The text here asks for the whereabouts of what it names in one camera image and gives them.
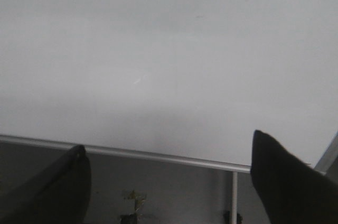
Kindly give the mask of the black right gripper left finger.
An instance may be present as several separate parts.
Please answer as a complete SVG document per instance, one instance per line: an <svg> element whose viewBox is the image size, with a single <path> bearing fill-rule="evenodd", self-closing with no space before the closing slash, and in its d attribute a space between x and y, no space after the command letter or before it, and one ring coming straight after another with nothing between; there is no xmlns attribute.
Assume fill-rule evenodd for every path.
<svg viewBox="0 0 338 224"><path fill-rule="evenodd" d="M82 223L90 196L90 161L77 145L1 196L1 223Z"/></svg>

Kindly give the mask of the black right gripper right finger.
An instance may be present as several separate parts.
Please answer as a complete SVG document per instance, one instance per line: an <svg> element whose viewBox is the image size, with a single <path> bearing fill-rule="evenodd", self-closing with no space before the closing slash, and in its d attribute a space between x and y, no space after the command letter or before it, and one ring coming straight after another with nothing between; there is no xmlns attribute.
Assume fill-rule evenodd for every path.
<svg viewBox="0 0 338 224"><path fill-rule="evenodd" d="M337 184L260 130L250 175L270 223L337 223Z"/></svg>

